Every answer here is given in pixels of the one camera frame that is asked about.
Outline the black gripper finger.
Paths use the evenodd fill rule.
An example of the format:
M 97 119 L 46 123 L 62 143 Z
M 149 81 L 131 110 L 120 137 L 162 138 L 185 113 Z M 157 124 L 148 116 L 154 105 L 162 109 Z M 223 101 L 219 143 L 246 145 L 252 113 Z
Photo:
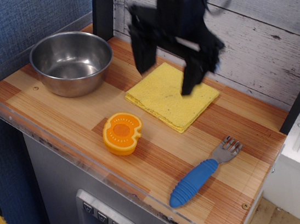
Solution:
M 204 54 L 196 53 L 188 56 L 184 69 L 182 95 L 190 95 L 194 86 L 200 84 L 205 74 L 211 69 L 208 59 Z
M 143 74 L 155 65 L 157 43 L 149 34 L 134 25 L 129 26 L 129 34 L 135 66 L 137 71 Z

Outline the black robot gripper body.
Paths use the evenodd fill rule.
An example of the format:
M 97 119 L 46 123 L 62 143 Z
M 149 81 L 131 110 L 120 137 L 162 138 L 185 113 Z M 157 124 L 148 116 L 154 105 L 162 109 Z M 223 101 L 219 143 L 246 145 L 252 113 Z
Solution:
M 161 47 L 184 60 L 200 53 L 214 72 L 224 43 L 204 21 L 207 0 L 157 0 L 156 7 L 131 4 L 131 24 L 149 34 Z

